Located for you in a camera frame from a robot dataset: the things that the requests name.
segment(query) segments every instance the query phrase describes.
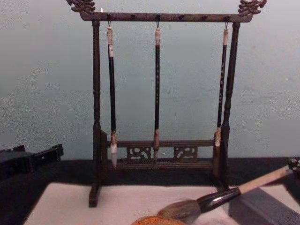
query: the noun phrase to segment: dragon carving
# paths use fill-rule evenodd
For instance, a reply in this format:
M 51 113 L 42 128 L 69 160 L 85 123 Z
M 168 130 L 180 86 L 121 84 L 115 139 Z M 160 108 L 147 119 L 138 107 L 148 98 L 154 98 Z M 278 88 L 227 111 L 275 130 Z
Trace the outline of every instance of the dragon carving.
M 93 0 L 67 0 L 67 3 L 69 5 L 74 4 L 74 7 L 71 7 L 71 9 L 74 12 L 84 12 L 87 14 L 94 14 L 95 11 L 95 3 L 93 2 Z
M 239 15 L 240 16 L 247 16 L 247 15 L 254 15 L 259 14 L 261 11 L 258 8 L 263 8 L 264 5 L 267 3 L 267 0 L 241 0 L 239 5 Z

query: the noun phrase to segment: teal wall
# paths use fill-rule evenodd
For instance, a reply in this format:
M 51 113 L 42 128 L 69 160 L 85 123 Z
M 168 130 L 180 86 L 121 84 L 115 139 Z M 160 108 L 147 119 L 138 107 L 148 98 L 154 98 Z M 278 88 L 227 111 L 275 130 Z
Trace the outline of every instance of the teal wall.
M 237 13 L 239 4 L 94 1 L 105 12 Z M 296 0 L 270 0 L 240 28 L 229 157 L 299 155 L 299 7 Z M 91 23 L 65 0 L 2 0 L 0 8 L 0 149 L 24 144 L 35 152 L 62 143 L 64 159 L 90 159 Z M 101 125 L 110 135 L 106 28 L 102 22 Z M 152 140 L 156 24 L 112 22 L 112 28 L 118 139 Z M 217 125 L 224 24 L 161 22 L 160 28 L 161 139 L 210 139 Z M 211 149 L 199 155 L 209 157 Z M 171 154 L 162 149 L 160 157 L 166 156 Z

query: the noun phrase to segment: dark table surface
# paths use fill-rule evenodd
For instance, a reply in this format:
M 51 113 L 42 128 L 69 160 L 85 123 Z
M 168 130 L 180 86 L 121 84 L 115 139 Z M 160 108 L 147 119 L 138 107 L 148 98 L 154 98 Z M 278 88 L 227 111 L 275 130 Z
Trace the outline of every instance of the dark table surface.
M 229 184 L 239 185 L 286 165 L 287 158 L 230 158 Z M 213 185 L 210 176 L 194 169 L 110 171 L 107 185 Z M 59 161 L 33 173 L 0 181 L 0 225 L 23 224 L 48 184 L 61 182 L 91 185 L 92 161 Z M 300 181 L 289 175 L 273 184 L 284 184 L 300 203 Z

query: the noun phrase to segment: carved panel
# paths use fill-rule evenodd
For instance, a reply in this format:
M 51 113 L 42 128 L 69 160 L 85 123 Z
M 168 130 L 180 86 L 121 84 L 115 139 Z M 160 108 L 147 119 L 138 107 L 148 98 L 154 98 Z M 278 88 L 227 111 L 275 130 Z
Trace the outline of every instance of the carved panel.
M 127 163 L 149 163 L 151 162 L 151 148 L 127 148 Z
M 85 12 L 87 14 L 94 14 L 95 3 L 93 2 L 93 0 L 67 0 L 67 3 L 69 5 L 74 4 L 74 7 L 71 7 L 71 9 L 74 12 Z
M 241 0 L 239 5 L 239 15 L 240 16 L 247 16 L 247 15 L 254 15 L 259 14 L 261 11 L 258 8 L 263 8 L 264 5 L 267 3 L 267 0 L 252 0 L 246 1 Z
M 198 147 L 174 147 L 174 162 L 185 163 L 185 162 L 197 162 Z

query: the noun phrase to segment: white felt mat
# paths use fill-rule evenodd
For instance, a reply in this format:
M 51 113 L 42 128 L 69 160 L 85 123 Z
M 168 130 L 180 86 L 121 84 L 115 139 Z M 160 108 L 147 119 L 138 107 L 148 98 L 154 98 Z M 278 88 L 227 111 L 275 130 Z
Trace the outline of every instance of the white felt mat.
M 295 211 L 300 207 L 283 186 L 264 187 Z M 196 199 L 216 192 L 214 187 L 111 186 L 102 187 L 98 206 L 88 207 L 90 186 L 50 184 L 26 225 L 131 225 L 161 208 L 186 198 Z M 202 214 L 195 225 L 236 225 L 228 215 L 228 204 Z

